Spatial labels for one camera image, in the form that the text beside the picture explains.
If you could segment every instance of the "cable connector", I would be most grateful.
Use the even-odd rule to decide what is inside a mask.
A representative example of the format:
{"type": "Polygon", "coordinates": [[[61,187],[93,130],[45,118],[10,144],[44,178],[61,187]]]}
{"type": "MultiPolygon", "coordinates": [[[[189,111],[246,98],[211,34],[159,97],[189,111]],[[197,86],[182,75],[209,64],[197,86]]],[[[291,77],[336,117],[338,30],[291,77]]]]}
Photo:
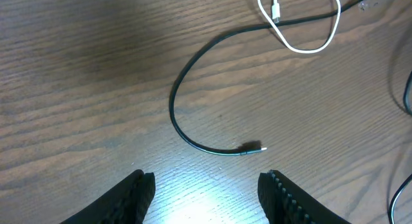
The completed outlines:
{"type": "Polygon", "coordinates": [[[275,23],[278,23],[281,18],[281,5],[277,2],[277,0],[273,0],[272,5],[272,20],[275,23]]]}

